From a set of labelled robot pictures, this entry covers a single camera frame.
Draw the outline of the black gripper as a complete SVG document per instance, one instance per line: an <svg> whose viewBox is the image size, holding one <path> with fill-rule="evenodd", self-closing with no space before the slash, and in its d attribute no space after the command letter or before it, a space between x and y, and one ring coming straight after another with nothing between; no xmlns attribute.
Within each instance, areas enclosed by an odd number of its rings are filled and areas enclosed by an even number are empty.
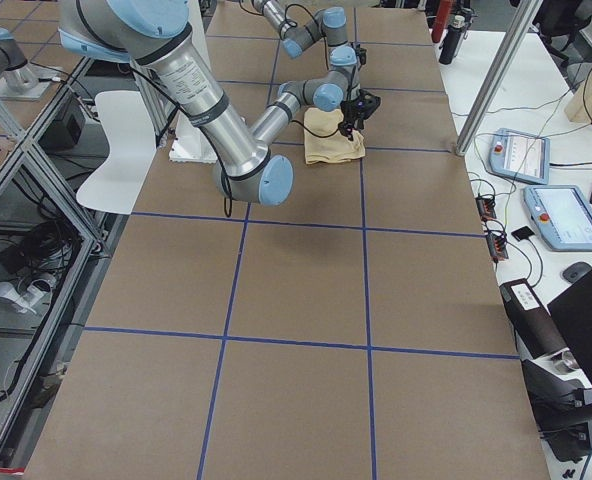
<svg viewBox="0 0 592 480"><path fill-rule="evenodd" d="M341 103L343 121L339 123L339 133L347 139L353 139L356 128L363 130L364 122L380 107L380 97L366 89L360 89L353 100Z"/></svg>

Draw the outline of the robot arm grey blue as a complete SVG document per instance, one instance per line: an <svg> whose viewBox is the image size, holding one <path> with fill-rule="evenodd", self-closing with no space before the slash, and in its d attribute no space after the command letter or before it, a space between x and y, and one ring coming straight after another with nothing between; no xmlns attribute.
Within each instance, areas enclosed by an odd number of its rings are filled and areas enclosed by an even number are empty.
<svg viewBox="0 0 592 480"><path fill-rule="evenodd" d="M302 108L340 110L343 118L335 130L352 138L381 100L360 85L366 53L349 41L342 7L321 10L300 25L277 1L255 1L252 6L279 34L290 57L320 40L326 41L329 52L325 77L283 84L253 126L245 124L193 45L186 1L62 1L59 34L62 45L79 55L134 61L154 71L215 151L213 176L223 196L274 206L289 196L294 174L290 161L272 154L270 146Z"/></svg>
<svg viewBox="0 0 592 480"><path fill-rule="evenodd" d="M306 23L299 24L288 15L289 6L282 7L278 1L252 1L251 5L274 28L284 51L292 59L321 40L329 49L349 44L347 17L340 6L319 10Z"/></svg>

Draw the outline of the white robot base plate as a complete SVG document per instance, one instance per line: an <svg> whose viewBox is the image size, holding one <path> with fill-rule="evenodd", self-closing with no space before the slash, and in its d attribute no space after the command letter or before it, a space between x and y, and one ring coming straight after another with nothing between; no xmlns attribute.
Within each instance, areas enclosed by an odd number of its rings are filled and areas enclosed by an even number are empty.
<svg viewBox="0 0 592 480"><path fill-rule="evenodd" d="M169 159L176 163L214 164L217 155L205 135L183 113L178 113Z"/></svg>

